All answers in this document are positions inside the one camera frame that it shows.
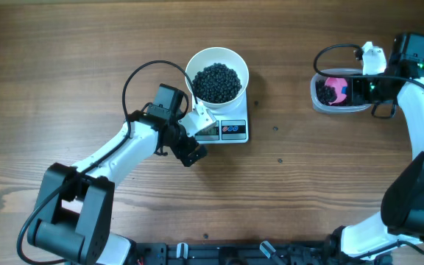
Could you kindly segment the pink scoop with blue handle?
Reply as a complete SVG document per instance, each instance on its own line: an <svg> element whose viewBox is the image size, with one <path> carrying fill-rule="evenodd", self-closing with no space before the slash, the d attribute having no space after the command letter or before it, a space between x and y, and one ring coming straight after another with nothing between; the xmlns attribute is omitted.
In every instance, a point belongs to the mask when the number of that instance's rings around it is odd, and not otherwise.
<svg viewBox="0 0 424 265"><path fill-rule="evenodd" d="M329 77L325 81L325 86L331 88L336 96L332 102L329 102L329 105L339 104L346 100L348 82L345 78Z"/></svg>

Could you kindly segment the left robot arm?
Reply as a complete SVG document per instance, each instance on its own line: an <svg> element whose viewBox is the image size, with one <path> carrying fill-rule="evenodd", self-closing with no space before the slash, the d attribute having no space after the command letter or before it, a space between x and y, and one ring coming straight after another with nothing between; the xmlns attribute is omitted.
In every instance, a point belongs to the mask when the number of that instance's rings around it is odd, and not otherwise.
<svg viewBox="0 0 424 265"><path fill-rule="evenodd" d="M135 242L110 230L116 188L165 146L185 167L205 157L194 136L215 123L199 107L187 114L154 107L127 115L118 134L90 157L46 170L18 239L57 255L59 264L136 264Z"/></svg>

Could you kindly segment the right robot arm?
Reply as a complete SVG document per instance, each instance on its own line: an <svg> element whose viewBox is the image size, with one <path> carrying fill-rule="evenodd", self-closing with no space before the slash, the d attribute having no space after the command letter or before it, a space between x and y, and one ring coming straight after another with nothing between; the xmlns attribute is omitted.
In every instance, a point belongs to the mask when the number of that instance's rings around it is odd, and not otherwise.
<svg viewBox="0 0 424 265"><path fill-rule="evenodd" d="M381 209L357 225L339 227L319 249L321 264L387 264L390 252L410 247L424 255L424 35L397 35L389 57L366 42L354 44L363 66L360 74L339 69L315 72L352 82L352 105L391 103L404 113L412 161L386 190Z"/></svg>

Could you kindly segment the white digital kitchen scale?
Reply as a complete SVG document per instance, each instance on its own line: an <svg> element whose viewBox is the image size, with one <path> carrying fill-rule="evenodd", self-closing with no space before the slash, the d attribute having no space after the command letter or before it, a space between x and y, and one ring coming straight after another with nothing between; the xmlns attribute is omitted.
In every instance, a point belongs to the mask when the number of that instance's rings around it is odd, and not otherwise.
<svg viewBox="0 0 424 265"><path fill-rule="evenodd" d="M249 140L247 94L237 96L232 102L208 109L216 118L216 123L199 131L194 137L200 144L242 144Z"/></svg>

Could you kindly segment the black beans in bowl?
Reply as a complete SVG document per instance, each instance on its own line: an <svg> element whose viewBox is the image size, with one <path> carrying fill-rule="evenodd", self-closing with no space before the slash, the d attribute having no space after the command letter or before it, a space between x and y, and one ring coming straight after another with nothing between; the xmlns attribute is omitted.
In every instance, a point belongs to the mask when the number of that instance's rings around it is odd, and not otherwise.
<svg viewBox="0 0 424 265"><path fill-rule="evenodd" d="M193 80L193 93L199 99L214 104L235 99L241 89L236 71L222 63L214 63L198 71Z"/></svg>

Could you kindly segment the white round bowl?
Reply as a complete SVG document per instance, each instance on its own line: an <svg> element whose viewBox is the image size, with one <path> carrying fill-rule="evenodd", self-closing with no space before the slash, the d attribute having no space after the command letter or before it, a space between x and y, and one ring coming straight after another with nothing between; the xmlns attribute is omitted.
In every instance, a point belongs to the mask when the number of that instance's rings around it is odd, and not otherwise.
<svg viewBox="0 0 424 265"><path fill-rule="evenodd" d="M191 78L186 83L190 92L213 113L233 112L246 101L249 69L231 49L203 49L189 60L185 72Z"/></svg>

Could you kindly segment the black beans in container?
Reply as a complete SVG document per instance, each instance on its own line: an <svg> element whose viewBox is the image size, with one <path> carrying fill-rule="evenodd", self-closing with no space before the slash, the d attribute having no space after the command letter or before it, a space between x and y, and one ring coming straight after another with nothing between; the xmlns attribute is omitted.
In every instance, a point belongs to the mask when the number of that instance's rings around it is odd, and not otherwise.
<svg viewBox="0 0 424 265"><path fill-rule="evenodd" d="M347 106L347 100L344 99L341 102L336 102L337 94L335 88L325 85L320 80L315 83L317 99L320 103L327 106Z"/></svg>

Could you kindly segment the clear plastic container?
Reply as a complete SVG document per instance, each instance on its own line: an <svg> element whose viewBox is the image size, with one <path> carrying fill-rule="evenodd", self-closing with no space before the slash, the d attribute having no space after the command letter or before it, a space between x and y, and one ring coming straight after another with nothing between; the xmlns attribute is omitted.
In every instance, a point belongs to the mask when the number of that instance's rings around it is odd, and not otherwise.
<svg viewBox="0 0 424 265"><path fill-rule="evenodd" d="M331 68L322 70L323 73L326 74L334 74L334 75L354 75L361 74L361 69L354 68ZM326 81L327 77L321 76L319 74L315 74L310 82L310 92L311 92L311 100L313 104L313 108L315 111L319 113L326 114L343 114L343 113L356 113L363 110L366 110L370 107L369 104L365 105L356 105L356 106L328 106L321 103L317 98L317 87L316 83L319 81Z"/></svg>

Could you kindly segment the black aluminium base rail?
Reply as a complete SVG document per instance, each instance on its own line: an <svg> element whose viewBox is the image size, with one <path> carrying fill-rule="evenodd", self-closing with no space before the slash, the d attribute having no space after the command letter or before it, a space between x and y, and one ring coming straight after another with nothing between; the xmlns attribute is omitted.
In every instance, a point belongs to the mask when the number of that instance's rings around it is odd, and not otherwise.
<svg viewBox="0 0 424 265"><path fill-rule="evenodd" d="M392 255L380 254L373 260L349 260L324 249L321 241L294 244L165 244L136 243L127 256L131 265L390 265Z"/></svg>

